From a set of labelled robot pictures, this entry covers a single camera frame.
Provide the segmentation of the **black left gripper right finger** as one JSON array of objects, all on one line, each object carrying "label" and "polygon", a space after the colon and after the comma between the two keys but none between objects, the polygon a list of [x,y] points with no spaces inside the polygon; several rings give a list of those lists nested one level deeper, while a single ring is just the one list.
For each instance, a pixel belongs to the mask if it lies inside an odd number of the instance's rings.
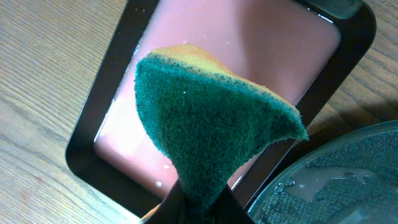
[{"label": "black left gripper right finger", "polygon": [[214,203],[215,224],[254,224],[228,185]]}]

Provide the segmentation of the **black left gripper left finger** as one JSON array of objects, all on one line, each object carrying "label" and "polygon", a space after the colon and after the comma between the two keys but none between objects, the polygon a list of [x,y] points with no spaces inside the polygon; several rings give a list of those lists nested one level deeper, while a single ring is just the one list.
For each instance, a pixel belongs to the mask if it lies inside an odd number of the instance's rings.
[{"label": "black left gripper left finger", "polygon": [[185,194],[177,180],[162,203],[143,217],[143,224],[178,224],[184,203]]}]

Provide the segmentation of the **green yellow sponge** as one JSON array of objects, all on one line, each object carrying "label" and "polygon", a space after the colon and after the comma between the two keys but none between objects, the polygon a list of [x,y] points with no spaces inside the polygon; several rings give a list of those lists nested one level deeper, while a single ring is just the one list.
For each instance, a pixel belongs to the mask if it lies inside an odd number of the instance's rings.
[{"label": "green yellow sponge", "polygon": [[308,137],[294,105],[194,45],[152,50],[134,90],[144,130],[185,194],[179,223],[215,223],[214,203],[238,168],[275,142]]}]

